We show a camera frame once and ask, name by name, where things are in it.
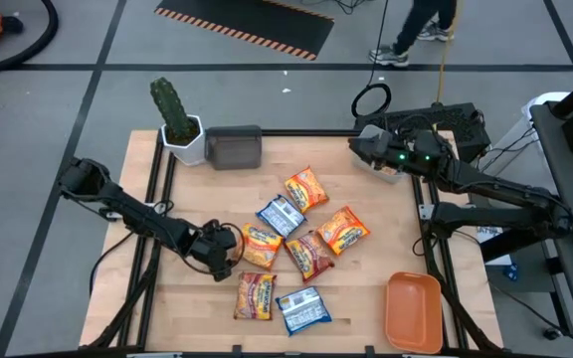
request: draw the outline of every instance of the gray plastic container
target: gray plastic container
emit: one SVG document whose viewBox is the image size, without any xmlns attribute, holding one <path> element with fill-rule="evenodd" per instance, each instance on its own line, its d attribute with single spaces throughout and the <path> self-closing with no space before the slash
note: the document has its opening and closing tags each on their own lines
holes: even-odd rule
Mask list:
<svg viewBox="0 0 573 358">
<path fill-rule="evenodd" d="M 260 167 L 263 133 L 257 125 L 211 127 L 207 129 L 205 157 L 216 170 Z"/>
</svg>

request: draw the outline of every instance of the person's leg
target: person's leg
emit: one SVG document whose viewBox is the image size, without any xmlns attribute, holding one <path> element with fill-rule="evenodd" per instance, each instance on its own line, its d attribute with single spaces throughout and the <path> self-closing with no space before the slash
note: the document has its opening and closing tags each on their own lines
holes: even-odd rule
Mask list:
<svg viewBox="0 0 573 358">
<path fill-rule="evenodd" d="M 415 0 L 404 27 L 397 36 L 397 42 L 371 50 L 370 60 L 380 65 L 408 66 L 408 49 L 415 43 L 426 23 L 439 10 L 439 1 L 442 0 Z"/>
<path fill-rule="evenodd" d="M 442 1 L 450 0 L 415 0 L 413 2 L 413 8 L 406 18 L 402 32 L 399 33 L 397 42 L 393 45 L 396 55 L 405 54 L 413 46 L 426 23 L 439 10 L 439 3 Z"/>
<path fill-rule="evenodd" d="M 450 30 L 457 14 L 457 0 L 442 0 L 439 8 L 439 28 Z"/>
<path fill-rule="evenodd" d="M 417 36 L 417 40 L 446 42 L 449 36 L 451 36 L 451 39 L 455 37 L 455 35 L 450 35 L 450 28 L 455 20 L 457 0 L 442 0 L 438 7 L 439 22 L 431 21 L 426 25 L 419 36 Z"/>
</svg>

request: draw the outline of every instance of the orange bowl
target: orange bowl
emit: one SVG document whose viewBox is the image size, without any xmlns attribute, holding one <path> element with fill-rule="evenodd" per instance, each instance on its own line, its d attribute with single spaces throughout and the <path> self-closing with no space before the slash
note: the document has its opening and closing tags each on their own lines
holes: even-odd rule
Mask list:
<svg viewBox="0 0 573 358">
<path fill-rule="evenodd" d="M 390 344 L 414 353 L 442 349 L 442 293 L 427 274 L 396 272 L 386 286 L 386 337 Z"/>
</svg>

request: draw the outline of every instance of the blue snack bag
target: blue snack bag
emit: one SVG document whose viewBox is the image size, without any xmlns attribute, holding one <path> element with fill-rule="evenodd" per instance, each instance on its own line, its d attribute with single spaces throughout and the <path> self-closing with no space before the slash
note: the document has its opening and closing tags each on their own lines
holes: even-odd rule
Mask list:
<svg viewBox="0 0 573 358">
<path fill-rule="evenodd" d="M 330 322 L 330 314 L 315 287 L 301 289 L 276 298 L 278 308 L 285 317 L 288 336 L 305 330 L 318 322 Z"/>
<path fill-rule="evenodd" d="M 280 194 L 256 216 L 285 238 L 306 221 L 304 215 Z"/>
</svg>

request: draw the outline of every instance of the cactus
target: cactus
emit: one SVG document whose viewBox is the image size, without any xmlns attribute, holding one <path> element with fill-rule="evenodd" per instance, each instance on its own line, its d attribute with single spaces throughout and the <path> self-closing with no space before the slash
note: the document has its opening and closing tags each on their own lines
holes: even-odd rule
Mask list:
<svg viewBox="0 0 573 358">
<path fill-rule="evenodd" d="M 198 123 L 185 113 L 178 93 L 166 78 L 154 80 L 150 85 L 150 93 L 167 124 L 167 140 L 176 145 L 189 144 L 198 134 Z"/>
</svg>

